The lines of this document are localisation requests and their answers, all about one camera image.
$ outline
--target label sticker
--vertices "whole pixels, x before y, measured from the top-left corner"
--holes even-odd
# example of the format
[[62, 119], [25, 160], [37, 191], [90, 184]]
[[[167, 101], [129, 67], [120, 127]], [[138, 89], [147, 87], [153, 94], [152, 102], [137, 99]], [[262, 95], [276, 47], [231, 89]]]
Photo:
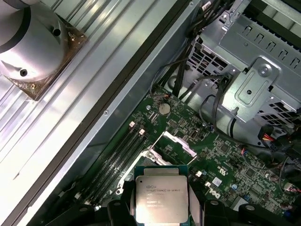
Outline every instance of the label sticker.
[[222, 181], [219, 178], [214, 178], [212, 181], [212, 184], [219, 187], [221, 185]]

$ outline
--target capacitor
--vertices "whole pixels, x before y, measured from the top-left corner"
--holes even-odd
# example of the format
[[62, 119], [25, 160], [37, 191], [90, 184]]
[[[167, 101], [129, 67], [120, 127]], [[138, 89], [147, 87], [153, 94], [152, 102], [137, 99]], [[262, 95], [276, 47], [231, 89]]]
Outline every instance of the capacitor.
[[272, 181], [272, 182], [278, 182], [278, 180], [279, 180], [279, 177], [276, 176], [275, 174], [270, 174], [268, 178], [269, 178], [269, 181]]
[[236, 191], [237, 188], [238, 188], [238, 186], [237, 186], [236, 184], [233, 184], [233, 185], [231, 185], [231, 188], [232, 188], [234, 191]]
[[288, 202], [282, 202], [279, 204], [279, 207], [283, 210], [291, 210], [293, 207]]

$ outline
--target screw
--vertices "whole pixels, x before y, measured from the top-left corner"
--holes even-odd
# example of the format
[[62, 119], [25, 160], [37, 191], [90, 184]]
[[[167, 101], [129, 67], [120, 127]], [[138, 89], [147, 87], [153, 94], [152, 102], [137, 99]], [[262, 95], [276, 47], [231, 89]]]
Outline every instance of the screw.
[[22, 69], [22, 70], [20, 71], [20, 75], [21, 75], [22, 77], [25, 77], [25, 76], [27, 75], [27, 70], [26, 70], [26, 69]]
[[234, 9], [230, 11], [230, 17], [233, 15], [234, 12], [235, 12]]
[[216, 201], [216, 200], [212, 200], [210, 203], [211, 203], [212, 205], [214, 205], [214, 206], [217, 206], [217, 205], [218, 205], [218, 201]]
[[246, 206], [246, 209], [247, 209], [247, 210], [250, 210], [250, 211], [253, 211], [253, 210], [255, 210], [255, 207], [254, 207], [254, 206], [247, 205], [247, 206]]
[[260, 71], [259, 74], [261, 75], [266, 75], [268, 73], [269, 69], [267, 67], [263, 67]]

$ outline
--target mounting screw hole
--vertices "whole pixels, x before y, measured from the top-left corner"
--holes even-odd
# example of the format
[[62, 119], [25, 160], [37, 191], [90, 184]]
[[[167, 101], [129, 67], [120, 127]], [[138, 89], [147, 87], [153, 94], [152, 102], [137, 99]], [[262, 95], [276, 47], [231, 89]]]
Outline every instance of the mounting screw hole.
[[22, 77], [25, 77], [25, 76], [27, 75], [27, 70], [26, 70], [26, 69], [22, 69], [22, 70], [20, 71], [20, 75], [21, 75]]
[[60, 29], [54, 29], [52, 33], [53, 33], [54, 36], [57, 37], [57, 36], [61, 35], [61, 30]]

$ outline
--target metal side panel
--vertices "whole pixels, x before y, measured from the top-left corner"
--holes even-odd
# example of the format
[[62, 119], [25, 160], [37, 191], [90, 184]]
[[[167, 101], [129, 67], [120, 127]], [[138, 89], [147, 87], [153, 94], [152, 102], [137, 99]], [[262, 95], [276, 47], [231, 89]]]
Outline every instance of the metal side panel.
[[[101, 98], [111, 101], [132, 70], [123, 71], [167, 13], [184, 10], [183, 0], [44, 0], [89, 41], [40, 101], [31, 101], [0, 76], [0, 224], [11, 214]], [[141, 50], [142, 56], [149, 49]]]

